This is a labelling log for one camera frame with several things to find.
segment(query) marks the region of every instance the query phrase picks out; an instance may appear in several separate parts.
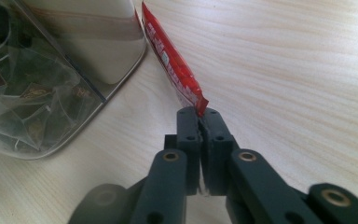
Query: wooden table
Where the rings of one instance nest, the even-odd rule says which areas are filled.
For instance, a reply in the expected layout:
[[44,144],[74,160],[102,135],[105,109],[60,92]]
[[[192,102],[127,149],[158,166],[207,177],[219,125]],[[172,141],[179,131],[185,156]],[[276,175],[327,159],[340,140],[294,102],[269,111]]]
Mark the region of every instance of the wooden table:
[[[294,188],[329,182],[358,196],[358,2],[146,3],[241,147]],[[66,223],[90,189],[133,185],[175,133],[180,108],[149,48],[65,149],[37,161],[0,155],[0,223]],[[229,223],[224,198],[189,197],[186,220]]]

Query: red packet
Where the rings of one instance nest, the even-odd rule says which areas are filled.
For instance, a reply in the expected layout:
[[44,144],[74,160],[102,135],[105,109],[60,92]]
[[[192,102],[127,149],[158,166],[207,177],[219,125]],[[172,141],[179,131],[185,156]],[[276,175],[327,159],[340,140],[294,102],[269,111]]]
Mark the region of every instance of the red packet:
[[197,114],[202,117],[208,100],[203,97],[199,83],[144,2],[142,2],[142,11],[146,36],[165,68],[168,78],[179,92],[181,102],[195,106]]

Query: stick packet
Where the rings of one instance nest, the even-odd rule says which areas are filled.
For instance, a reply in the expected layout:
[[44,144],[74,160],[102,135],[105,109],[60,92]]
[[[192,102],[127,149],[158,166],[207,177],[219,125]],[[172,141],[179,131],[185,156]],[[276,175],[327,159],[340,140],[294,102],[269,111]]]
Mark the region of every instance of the stick packet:
[[142,2],[142,12],[146,37],[164,67],[169,80],[176,88],[179,100],[185,106],[193,105],[197,114],[202,117],[208,100],[203,97],[199,83],[144,2]]

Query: red wrapper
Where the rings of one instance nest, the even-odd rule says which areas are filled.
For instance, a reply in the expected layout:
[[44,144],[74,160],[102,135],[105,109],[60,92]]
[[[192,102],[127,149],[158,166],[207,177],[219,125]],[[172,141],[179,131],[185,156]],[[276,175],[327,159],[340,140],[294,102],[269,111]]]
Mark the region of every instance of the red wrapper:
[[195,106],[197,114],[201,117],[208,100],[203,97],[199,83],[144,2],[142,2],[142,12],[146,37],[149,39],[168,78],[179,92],[181,102],[185,105]]

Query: tabletop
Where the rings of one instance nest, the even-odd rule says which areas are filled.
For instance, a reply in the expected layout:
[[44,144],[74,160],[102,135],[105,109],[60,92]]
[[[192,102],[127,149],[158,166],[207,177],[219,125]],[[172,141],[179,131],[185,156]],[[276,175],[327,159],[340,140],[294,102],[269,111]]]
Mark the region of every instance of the tabletop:
[[[329,182],[358,196],[358,1],[145,2],[240,147],[296,189]],[[92,188],[135,184],[180,108],[148,47],[64,149],[35,161],[0,155],[0,223],[66,223]],[[230,223],[225,198],[188,197],[186,223]]]

